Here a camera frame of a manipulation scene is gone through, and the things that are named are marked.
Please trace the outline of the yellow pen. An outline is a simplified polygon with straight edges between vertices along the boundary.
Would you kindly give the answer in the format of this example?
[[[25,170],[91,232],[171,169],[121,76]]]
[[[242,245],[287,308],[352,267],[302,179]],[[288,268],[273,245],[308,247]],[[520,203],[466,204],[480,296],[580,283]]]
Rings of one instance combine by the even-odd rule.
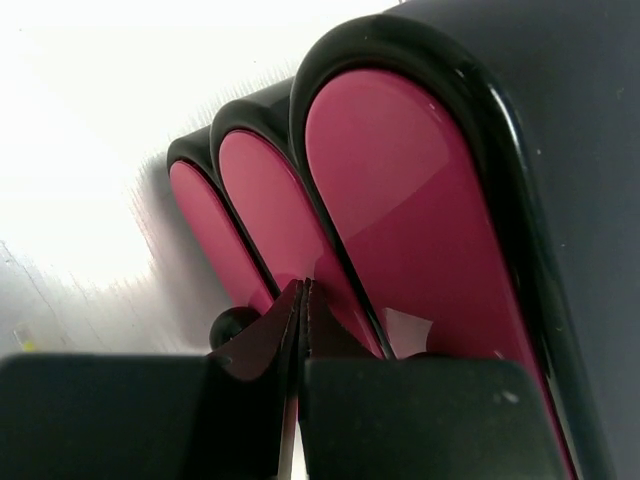
[[[35,352],[37,350],[37,346],[34,342],[33,336],[28,328],[16,328],[13,334],[22,351]]]

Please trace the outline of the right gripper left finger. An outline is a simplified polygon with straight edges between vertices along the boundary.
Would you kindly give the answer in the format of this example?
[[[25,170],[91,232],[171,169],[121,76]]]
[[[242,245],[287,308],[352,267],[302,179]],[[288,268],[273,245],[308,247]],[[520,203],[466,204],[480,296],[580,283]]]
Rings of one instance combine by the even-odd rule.
[[[1,363],[5,479],[287,479],[301,281],[205,356]]]

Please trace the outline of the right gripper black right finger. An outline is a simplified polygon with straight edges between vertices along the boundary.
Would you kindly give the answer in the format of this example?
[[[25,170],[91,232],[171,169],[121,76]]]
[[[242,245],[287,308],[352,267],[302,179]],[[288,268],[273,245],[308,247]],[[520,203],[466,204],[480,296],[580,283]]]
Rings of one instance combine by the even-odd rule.
[[[565,479],[541,396],[518,365],[417,355],[383,360],[306,281],[299,419],[312,479]]]

